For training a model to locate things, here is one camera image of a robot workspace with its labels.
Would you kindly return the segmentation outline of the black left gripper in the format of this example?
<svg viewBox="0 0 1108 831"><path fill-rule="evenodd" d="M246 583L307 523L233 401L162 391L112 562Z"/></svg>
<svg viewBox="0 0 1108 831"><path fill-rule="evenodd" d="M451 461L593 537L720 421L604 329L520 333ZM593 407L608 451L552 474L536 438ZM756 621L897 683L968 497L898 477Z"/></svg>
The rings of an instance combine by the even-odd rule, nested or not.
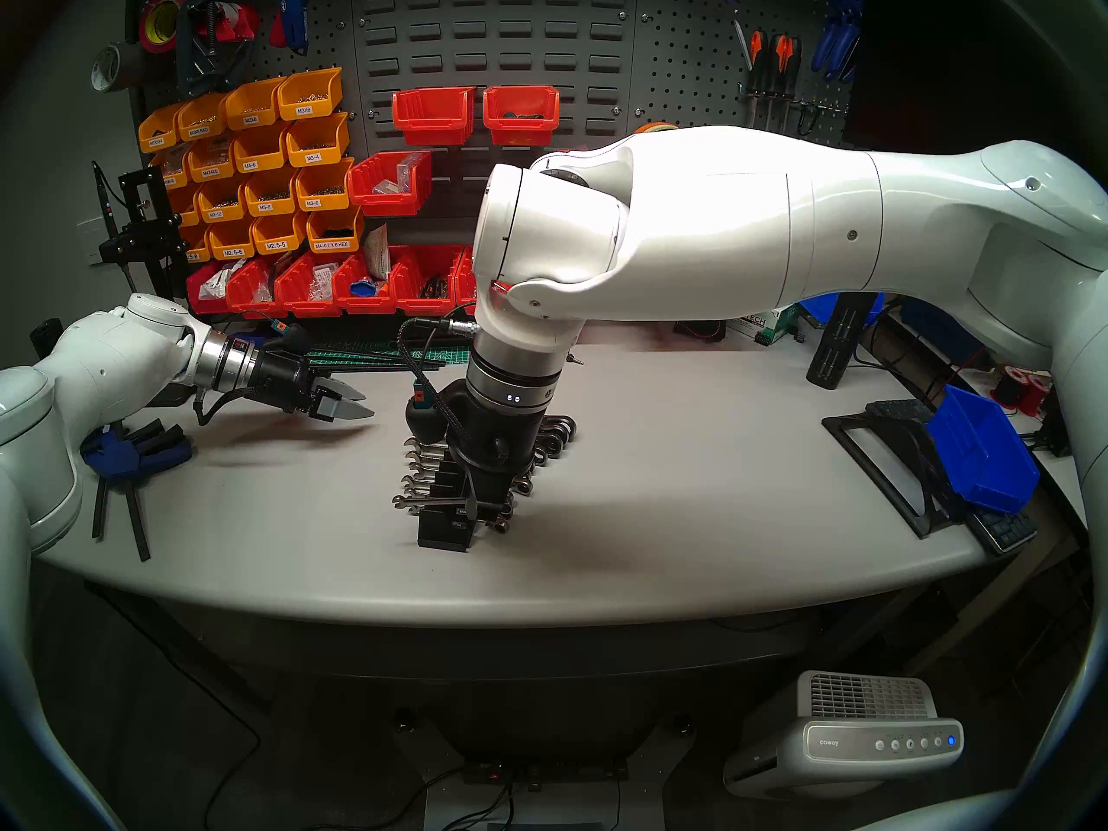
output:
<svg viewBox="0 0 1108 831"><path fill-rule="evenodd" d="M247 398L286 413L301 412L317 420L361 420L375 410L361 402L366 396L331 371L309 365L300 353L256 349L247 379ZM339 401L343 398L350 401Z"/></svg>

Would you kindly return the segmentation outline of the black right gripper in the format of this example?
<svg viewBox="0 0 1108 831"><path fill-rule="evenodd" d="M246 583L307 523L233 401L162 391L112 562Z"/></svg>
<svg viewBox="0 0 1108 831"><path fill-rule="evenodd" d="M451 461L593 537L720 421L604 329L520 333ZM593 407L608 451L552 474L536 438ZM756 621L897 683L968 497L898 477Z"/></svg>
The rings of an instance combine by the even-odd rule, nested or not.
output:
<svg viewBox="0 0 1108 831"><path fill-rule="evenodd" d="M531 461L553 379L456 379L437 390L452 416L448 445L465 472L465 515L485 521L479 483L511 483Z"/></svg>

